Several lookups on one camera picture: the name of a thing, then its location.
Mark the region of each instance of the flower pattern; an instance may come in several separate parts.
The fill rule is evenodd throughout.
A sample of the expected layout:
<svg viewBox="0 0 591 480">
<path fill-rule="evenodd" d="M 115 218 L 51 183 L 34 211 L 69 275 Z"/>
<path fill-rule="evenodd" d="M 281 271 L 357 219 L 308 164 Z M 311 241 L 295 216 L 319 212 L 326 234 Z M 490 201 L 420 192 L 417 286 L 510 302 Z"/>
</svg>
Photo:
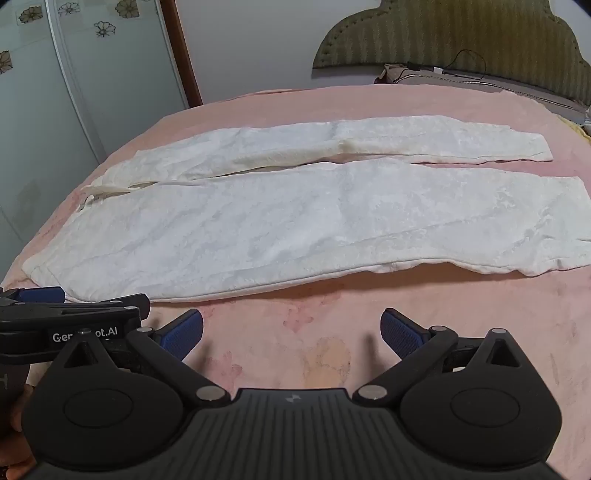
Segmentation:
<svg viewBox="0 0 591 480">
<path fill-rule="evenodd" d="M 22 23 L 31 23 L 35 20 L 39 20 L 40 18 L 43 18 L 43 10 L 41 9 L 40 5 L 37 5 L 36 7 L 29 7 L 18 16 L 18 19 Z"/>
<path fill-rule="evenodd" d="M 109 35 L 115 35 L 115 26 L 109 22 L 97 22 L 95 23 L 95 27 L 97 37 L 108 37 Z"/>
<path fill-rule="evenodd" d="M 76 14 L 80 12 L 80 4 L 78 2 L 68 2 L 63 4 L 60 8 L 57 9 L 57 13 L 60 17 L 64 17 L 66 15 Z"/>
<path fill-rule="evenodd" d="M 115 10 L 123 18 L 139 17 L 137 0 L 121 0 L 115 7 Z"/>
<path fill-rule="evenodd" d="M 12 59 L 8 50 L 0 51 L 0 74 L 12 69 Z"/>
</svg>

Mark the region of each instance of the wardrobe door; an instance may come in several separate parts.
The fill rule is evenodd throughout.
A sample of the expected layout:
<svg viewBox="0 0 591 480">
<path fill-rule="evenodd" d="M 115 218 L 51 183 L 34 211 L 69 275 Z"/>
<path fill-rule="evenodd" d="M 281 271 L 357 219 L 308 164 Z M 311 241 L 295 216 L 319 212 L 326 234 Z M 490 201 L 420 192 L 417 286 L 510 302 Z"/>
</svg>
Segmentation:
<svg viewBox="0 0 591 480">
<path fill-rule="evenodd" d="M 8 223 L 3 212 L 0 210 L 0 281 L 12 264 L 12 260 L 23 248 L 24 243 L 16 235 Z"/>
<path fill-rule="evenodd" d="M 26 243 L 98 161 L 70 99 L 41 2 L 11 0 L 0 9 L 0 72 L 0 228 L 7 232 L 9 222 Z M 0 242 L 1 251 L 14 238 L 6 233 Z"/>
<path fill-rule="evenodd" d="M 48 0 L 107 154 L 186 108 L 154 0 Z"/>
</svg>

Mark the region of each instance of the pink blanket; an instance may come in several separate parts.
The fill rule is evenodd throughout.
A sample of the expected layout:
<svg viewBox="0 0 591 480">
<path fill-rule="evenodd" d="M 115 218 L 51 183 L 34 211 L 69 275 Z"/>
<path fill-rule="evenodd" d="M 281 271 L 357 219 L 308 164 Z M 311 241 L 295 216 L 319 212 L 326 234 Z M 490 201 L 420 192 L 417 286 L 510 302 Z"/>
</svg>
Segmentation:
<svg viewBox="0 0 591 480">
<path fill-rule="evenodd" d="M 534 100 L 432 85 L 370 85 L 262 92 L 162 119 L 109 157 L 109 166 L 146 150 L 224 127 L 270 127 L 372 116 L 447 115 L 510 125 L 545 136 L 555 160 L 487 167 L 545 176 L 579 176 L 591 187 L 591 146 Z M 22 262 L 42 249 L 79 204 L 79 188 L 15 260 L 4 287 L 32 286 Z M 511 331 L 556 397 L 563 428 L 550 463 L 566 478 L 591 476 L 591 268 L 537 278 L 479 275 L 451 265 L 392 274 L 361 273 L 268 294 L 200 305 L 154 306 L 159 327 L 189 307 L 205 319 L 204 338 L 186 362 L 233 393 L 240 387 L 354 390 L 397 362 L 379 335 L 394 307 L 424 326 L 448 325 L 462 336 Z"/>
</svg>

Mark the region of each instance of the wooden door frame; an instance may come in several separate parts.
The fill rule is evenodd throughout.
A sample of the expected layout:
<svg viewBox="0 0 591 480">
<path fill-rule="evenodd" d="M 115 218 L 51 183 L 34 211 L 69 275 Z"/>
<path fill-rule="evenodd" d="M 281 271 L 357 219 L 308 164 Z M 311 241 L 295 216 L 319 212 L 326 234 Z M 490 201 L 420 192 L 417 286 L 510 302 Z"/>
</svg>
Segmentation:
<svg viewBox="0 0 591 480">
<path fill-rule="evenodd" d="M 181 25 L 181 19 L 178 16 L 176 1 L 160 0 L 160 6 L 162 7 L 162 15 L 168 32 L 170 47 L 177 64 L 178 75 L 181 78 L 189 107 L 192 108 L 194 106 L 203 105 L 203 100 L 199 93 L 199 87 L 197 86 L 197 80 L 195 79 L 193 65 L 191 64 L 191 57 L 189 57 L 189 51 L 184 39 L 183 26 Z"/>
</svg>

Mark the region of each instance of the green upholstered headboard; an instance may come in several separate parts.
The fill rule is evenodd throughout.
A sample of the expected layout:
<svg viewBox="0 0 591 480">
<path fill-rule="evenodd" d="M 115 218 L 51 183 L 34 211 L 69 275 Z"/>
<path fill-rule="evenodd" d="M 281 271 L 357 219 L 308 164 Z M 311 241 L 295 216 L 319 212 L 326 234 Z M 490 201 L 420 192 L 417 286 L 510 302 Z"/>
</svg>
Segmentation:
<svg viewBox="0 0 591 480">
<path fill-rule="evenodd" d="M 591 104 L 591 66 L 548 0 L 382 0 L 337 23 L 313 67 L 406 63 L 486 73 Z"/>
</svg>

